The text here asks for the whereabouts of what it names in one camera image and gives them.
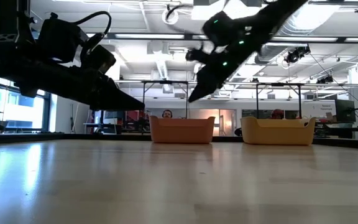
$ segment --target window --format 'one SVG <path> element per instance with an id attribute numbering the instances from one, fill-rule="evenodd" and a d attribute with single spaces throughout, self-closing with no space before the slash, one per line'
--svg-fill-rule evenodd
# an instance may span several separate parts
<path id="1" fill-rule="evenodd" d="M 42 128 L 43 114 L 42 97 L 0 88 L 0 121 L 8 121 L 7 128 Z"/>

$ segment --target wooden table surface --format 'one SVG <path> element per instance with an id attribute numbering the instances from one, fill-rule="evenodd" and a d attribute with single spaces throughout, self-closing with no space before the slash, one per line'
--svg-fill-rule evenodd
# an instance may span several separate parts
<path id="1" fill-rule="evenodd" d="M 358 224 L 358 150 L 87 140 L 0 145 L 0 223 Z"/>

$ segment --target white ceiling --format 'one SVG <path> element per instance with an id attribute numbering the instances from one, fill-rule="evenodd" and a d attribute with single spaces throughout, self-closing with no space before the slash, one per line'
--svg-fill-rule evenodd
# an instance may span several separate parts
<path id="1" fill-rule="evenodd" d="M 164 5 L 150 6 L 145 5 L 145 17 L 142 15 L 138 4 L 85 4 L 82 2 L 58 2 L 52 0 L 32 0 L 31 9 L 34 15 L 39 18 L 39 24 L 35 28 L 39 29 L 42 20 L 49 17 L 51 12 L 57 13 L 61 19 L 67 21 L 77 21 L 92 12 L 109 11 L 112 16 L 112 26 L 110 32 L 139 32 L 139 33 L 172 33 L 172 28 L 162 21 L 162 12 Z M 313 31 L 311 35 L 356 35 L 358 36 L 358 14 L 353 12 L 353 8 L 341 9 L 329 18 L 322 26 Z M 188 14 L 179 13 L 179 20 L 176 27 L 187 31 L 200 34 L 204 21 L 191 20 Z M 102 32 L 107 24 L 107 18 L 104 16 L 96 17 L 81 25 L 85 32 Z M 102 44 L 116 46 L 123 59 L 127 61 L 121 66 L 121 73 L 124 78 L 139 76 L 139 74 L 150 74 L 156 70 L 156 64 L 153 61 L 147 61 L 147 43 L 148 40 L 104 40 Z M 169 46 L 191 48 L 200 46 L 195 41 L 168 41 Z M 347 67 L 353 63 L 344 63 L 346 60 L 358 59 L 358 45 L 349 44 L 311 44 L 311 52 L 321 66 L 324 68 L 334 67 L 334 76 L 338 81 L 345 80 Z M 341 57 L 340 62 L 336 62 L 337 56 Z M 193 62 L 174 62 L 168 61 L 168 70 L 193 71 L 195 63 Z M 315 63 L 311 57 L 300 60 L 298 64 L 291 67 L 289 71 L 281 66 L 269 66 L 262 70 L 265 77 L 276 77 L 272 80 L 284 80 L 290 75 L 297 77 L 297 81 L 304 80 L 310 75 L 322 71 L 321 67 Z"/>

